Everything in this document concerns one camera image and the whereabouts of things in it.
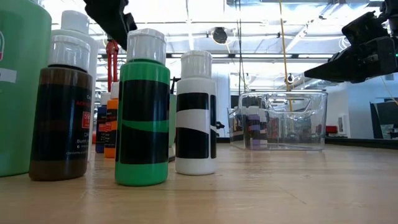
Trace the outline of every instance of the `wooden table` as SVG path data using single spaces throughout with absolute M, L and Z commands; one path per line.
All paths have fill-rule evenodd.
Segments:
M 214 175 L 176 174 L 152 187 L 114 182 L 92 157 L 85 177 L 0 179 L 0 223 L 398 223 L 398 151 L 248 152 L 218 145 Z

